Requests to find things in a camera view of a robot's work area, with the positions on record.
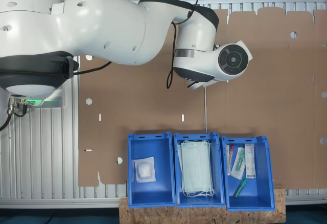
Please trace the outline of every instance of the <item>white label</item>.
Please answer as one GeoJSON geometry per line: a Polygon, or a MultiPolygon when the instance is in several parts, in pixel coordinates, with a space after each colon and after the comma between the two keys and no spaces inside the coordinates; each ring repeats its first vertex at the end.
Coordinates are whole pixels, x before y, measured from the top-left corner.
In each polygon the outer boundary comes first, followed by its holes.
{"type": "Polygon", "coordinates": [[[247,179],[255,178],[254,144],[245,145],[245,173],[247,179]]]}

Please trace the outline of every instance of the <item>metal frame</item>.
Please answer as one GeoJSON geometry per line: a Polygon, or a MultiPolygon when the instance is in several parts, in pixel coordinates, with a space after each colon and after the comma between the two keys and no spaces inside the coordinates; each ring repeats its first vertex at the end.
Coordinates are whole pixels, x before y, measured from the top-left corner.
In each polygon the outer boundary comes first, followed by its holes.
{"type": "MultiPolygon", "coordinates": [[[[228,9],[228,17],[234,11],[261,7],[281,7],[286,13],[327,8],[327,0],[199,0],[199,4],[228,9]]],[[[0,133],[0,208],[109,208],[118,207],[127,196],[126,184],[78,186],[78,90],[75,77],[63,85],[63,108],[29,109],[0,133]]],[[[206,89],[204,104],[206,130],[206,89]]],[[[327,189],[286,190],[287,205],[321,203],[327,203],[327,189]]]]}

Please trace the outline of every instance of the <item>sterile package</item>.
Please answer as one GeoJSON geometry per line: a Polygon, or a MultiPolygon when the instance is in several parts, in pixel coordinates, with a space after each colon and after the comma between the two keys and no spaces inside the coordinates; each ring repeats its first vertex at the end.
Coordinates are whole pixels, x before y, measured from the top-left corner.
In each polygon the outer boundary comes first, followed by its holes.
{"type": "Polygon", "coordinates": [[[136,182],[155,182],[154,158],[135,159],[136,182]]]}
{"type": "Polygon", "coordinates": [[[229,145],[226,144],[226,158],[227,158],[227,174],[230,175],[230,167],[229,167],[229,145]]]}
{"type": "Polygon", "coordinates": [[[245,145],[245,167],[246,178],[255,178],[254,144],[245,145]]]}
{"type": "Polygon", "coordinates": [[[241,180],[245,169],[245,151],[243,147],[237,149],[237,154],[233,169],[231,170],[231,176],[241,180]]]}

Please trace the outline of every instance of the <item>cable connector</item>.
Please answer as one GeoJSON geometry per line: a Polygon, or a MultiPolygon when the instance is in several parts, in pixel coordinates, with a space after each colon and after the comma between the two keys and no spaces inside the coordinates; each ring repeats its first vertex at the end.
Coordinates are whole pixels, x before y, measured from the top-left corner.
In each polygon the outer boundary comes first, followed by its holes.
{"type": "Polygon", "coordinates": [[[7,114],[13,115],[15,113],[16,101],[15,98],[10,98],[8,102],[7,114]]]}
{"type": "Polygon", "coordinates": [[[19,117],[19,118],[22,118],[23,116],[26,115],[26,113],[27,113],[27,108],[28,108],[27,100],[24,100],[24,104],[22,105],[22,114],[19,115],[19,114],[15,113],[15,116],[17,116],[17,117],[19,117]]]}

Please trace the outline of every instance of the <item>swab package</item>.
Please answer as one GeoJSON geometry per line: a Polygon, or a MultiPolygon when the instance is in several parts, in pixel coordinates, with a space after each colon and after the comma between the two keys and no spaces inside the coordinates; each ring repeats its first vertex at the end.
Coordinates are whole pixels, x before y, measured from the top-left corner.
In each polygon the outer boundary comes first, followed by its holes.
{"type": "Polygon", "coordinates": [[[184,141],[178,145],[182,189],[186,197],[211,196],[215,192],[211,177],[210,143],[184,141]]]}
{"type": "Polygon", "coordinates": [[[155,182],[154,158],[134,160],[136,169],[136,182],[155,182]]]}

